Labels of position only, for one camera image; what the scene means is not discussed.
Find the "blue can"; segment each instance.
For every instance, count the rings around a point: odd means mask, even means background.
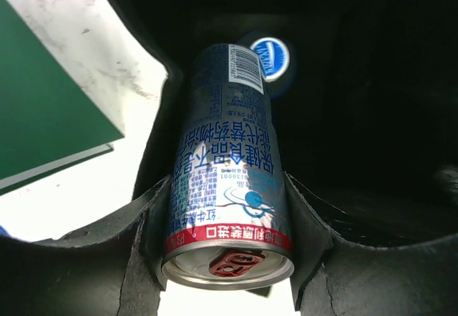
[[[270,98],[259,57],[244,46],[213,45],[194,64],[162,271],[209,290],[263,287],[293,272]]]

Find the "red stripe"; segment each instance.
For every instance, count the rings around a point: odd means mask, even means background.
[[[207,240],[242,240],[270,243],[291,252],[291,239],[278,230],[252,224],[209,224],[184,229],[165,241],[165,254],[177,248]]]

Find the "blue and white bottle cap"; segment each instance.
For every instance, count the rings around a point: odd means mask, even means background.
[[[250,49],[259,56],[267,82],[274,82],[285,74],[290,64],[290,53],[281,40],[263,37],[251,44]]]

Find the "can lid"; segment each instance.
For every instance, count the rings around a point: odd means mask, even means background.
[[[273,250],[208,245],[183,249],[164,261],[162,272],[173,282],[201,289],[255,289],[280,282],[294,271],[291,260]]]

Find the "marble surface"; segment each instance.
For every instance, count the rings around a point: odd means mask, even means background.
[[[0,225],[26,241],[58,238],[130,202],[166,71],[107,0],[8,0],[89,98],[124,133],[113,153],[0,197]],[[298,315],[289,281],[269,298],[169,282],[159,316]]]

